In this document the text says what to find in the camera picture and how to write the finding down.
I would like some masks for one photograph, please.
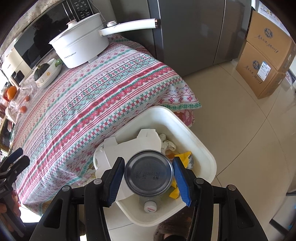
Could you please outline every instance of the blue gripper pad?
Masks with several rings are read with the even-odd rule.
[[[183,202],[189,207],[191,205],[190,184],[187,171],[179,157],[173,159],[174,175]]]
[[[106,202],[110,206],[112,203],[115,202],[115,199],[117,197],[117,193],[124,174],[124,166],[125,166],[124,159],[122,157],[118,157],[104,184],[104,192],[107,192]]]

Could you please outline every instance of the metal bolt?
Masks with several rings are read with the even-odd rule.
[[[101,183],[102,183],[102,179],[97,178],[97,179],[94,180],[95,185],[99,185]]]
[[[203,184],[204,183],[204,180],[202,178],[197,178],[197,179],[195,179],[195,182],[197,184]]]
[[[231,191],[234,191],[236,189],[236,186],[235,185],[228,185],[228,189],[231,190]]]
[[[63,186],[62,188],[63,192],[67,192],[70,190],[70,187],[69,186]]]

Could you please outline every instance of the white bottle cap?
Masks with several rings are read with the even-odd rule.
[[[144,210],[147,213],[154,213],[157,210],[157,205],[155,202],[149,201],[144,204]]]

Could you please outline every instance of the tiled floor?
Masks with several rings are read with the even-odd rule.
[[[213,185],[236,185],[269,240],[275,240],[268,222],[296,170],[296,101],[285,83],[258,100],[235,65],[225,62],[184,77],[202,104],[191,130],[216,159]],[[217,211],[215,206],[212,240],[217,240]],[[131,224],[115,204],[106,216],[114,241],[152,240],[155,227]]]

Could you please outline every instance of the floral tablecloth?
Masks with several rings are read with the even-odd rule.
[[[187,125],[200,103],[184,80],[138,43],[111,35],[91,63],[61,73],[37,89],[15,126],[13,149],[31,162],[16,181],[21,202],[42,214],[63,185],[95,178],[96,147],[145,109],[161,105]]]

